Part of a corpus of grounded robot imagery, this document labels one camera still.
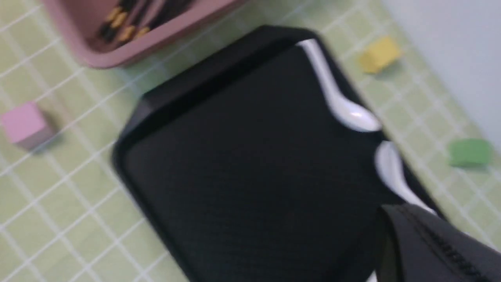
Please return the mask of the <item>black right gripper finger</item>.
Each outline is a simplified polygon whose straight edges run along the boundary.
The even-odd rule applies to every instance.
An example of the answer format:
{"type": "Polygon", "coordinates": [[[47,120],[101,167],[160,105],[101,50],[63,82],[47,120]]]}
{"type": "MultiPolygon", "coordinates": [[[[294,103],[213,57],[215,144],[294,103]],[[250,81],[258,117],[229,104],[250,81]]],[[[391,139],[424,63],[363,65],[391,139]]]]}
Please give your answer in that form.
{"type": "Polygon", "coordinates": [[[377,213],[376,282],[499,282],[500,253],[411,204],[377,213]]]}

